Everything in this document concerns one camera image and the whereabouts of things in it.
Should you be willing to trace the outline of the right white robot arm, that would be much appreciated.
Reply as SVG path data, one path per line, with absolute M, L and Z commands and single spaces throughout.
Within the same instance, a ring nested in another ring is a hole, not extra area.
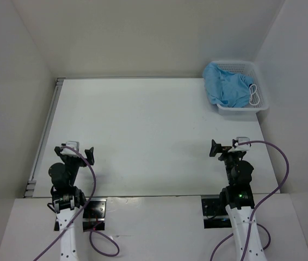
M 255 202 L 250 183 L 254 167 L 243 159 L 250 146 L 238 145 L 238 142 L 244 141 L 249 139 L 238 137 L 232 141 L 232 146 L 223 146 L 212 140 L 210 157 L 219 155 L 218 160 L 224 163 L 228 180 L 228 186 L 220 193 L 218 206 L 229 216 L 236 246 L 236 259 L 266 260 L 258 224 L 255 215 L 252 214 Z

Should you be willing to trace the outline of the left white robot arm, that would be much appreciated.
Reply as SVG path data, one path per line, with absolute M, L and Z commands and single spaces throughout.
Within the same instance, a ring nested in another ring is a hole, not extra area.
M 48 170 L 52 181 L 52 206 L 59 226 L 60 260 L 87 260 L 82 217 L 89 207 L 84 193 L 74 183 L 79 168 L 94 164 L 94 148 L 84 151 L 86 160 L 78 155 L 78 142 L 56 146 L 54 151 L 62 160 Z

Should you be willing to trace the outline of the white plastic basket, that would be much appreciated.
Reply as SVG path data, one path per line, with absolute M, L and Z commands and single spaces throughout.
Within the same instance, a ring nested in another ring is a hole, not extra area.
M 253 63 L 240 60 L 220 60 L 212 61 L 211 63 L 216 63 L 222 70 L 252 77 L 255 82 L 250 86 L 251 96 L 247 106 L 243 108 L 226 108 L 219 104 L 213 104 L 217 106 L 220 115 L 254 115 L 269 108 L 265 84 L 262 82 L 261 74 Z

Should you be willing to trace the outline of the light blue shorts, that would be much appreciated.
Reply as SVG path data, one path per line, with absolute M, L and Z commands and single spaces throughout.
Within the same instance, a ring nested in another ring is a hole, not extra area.
M 243 108 L 250 102 L 252 77 L 222 70 L 216 63 L 209 63 L 202 77 L 208 100 L 226 108 Z

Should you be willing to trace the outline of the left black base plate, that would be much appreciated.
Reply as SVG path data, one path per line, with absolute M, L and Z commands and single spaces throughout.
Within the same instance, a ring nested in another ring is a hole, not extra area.
M 48 203 L 47 206 L 54 213 L 56 210 L 61 211 L 62 209 L 75 210 L 76 213 L 82 206 L 75 204 L 75 200 L 72 196 L 60 198 L 55 200 L 55 202 Z M 90 203 L 84 208 L 83 213 L 78 217 L 82 218 L 83 231 L 88 231 L 90 229 L 95 231 L 104 231 L 105 227 L 105 215 L 106 215 L 106 199 L 96 198 L 92 199 Z

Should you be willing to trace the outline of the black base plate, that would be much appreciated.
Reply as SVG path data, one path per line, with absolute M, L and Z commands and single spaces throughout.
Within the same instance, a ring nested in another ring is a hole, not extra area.
M 55 200 L 55 202 L 48 203 L 47 206 L 54 213 L 56 210 L 61 211 L 62 209 L 75 210 L 76 213 L 82 206 L 75 204 L 75 200 L 72 196 L 60 198 Z M 105 215 L 106 215 L 106 199 L 96 198 L 92 199 L 90 203 L 84 208 L 83 213 L 78 217 L 82 218 L 83 231 L 88 231 L 90 229 L 95 231 L 104 231 L 105 227 Z
M 204 229 L 231 228 L 230 218 L 218 197 L 202 197 Z

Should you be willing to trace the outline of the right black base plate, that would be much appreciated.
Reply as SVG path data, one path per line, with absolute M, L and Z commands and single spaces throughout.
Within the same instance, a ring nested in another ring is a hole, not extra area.
M 230 218 L 218 197 L 202 197 L 204 229 L 231 228 Z

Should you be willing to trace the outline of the aluminium table edge rail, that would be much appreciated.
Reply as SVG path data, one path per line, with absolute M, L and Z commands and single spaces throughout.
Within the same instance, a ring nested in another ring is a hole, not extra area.
M 60 96 L 60 92 L 61 92 L 61 88 L 63 86 L 63 82 L 64 82 L 65 78 L 57 78 L 56 79 L 56 84 L 54 87 L 54 92 L 53 92 L 53 96 L 52 96 L 52 100 L 50 103 L 50 107 L 48 109 L 48 114 L 46 117 L 46 121 L 43 127 L 43 131 L 41 134 L 41 138 L 39 141 L 39 145 L 38 145 L 38 149 L 34 158 L 34 162 L 33 162 L 33 166 L 30 172 L 30 176 L 28 179 L 28 182 L 26 184 L 25 187 L 25 191 L 23 194 L 23 198 L 32 198 L 33 194 L 34 194 L 34 189 L 35 189 L 35 185 L 36 185 L 36 177 L 39 174 L 39 168 L 41 165 L 41 161 L 42 161 L 42 157 L 44 155 L 44 151 L 46 148 L 46 144 L 47 144 L 47 140 L 48 140 L 48 136 L 50 133 L 50 129 L 51 129 L 51 125 L 53 122 L 53 117 L 54 117 L 54 113 L 56 111 L 56 107 L 58 104 L 58 100 L 59 100 L 59 96 Z

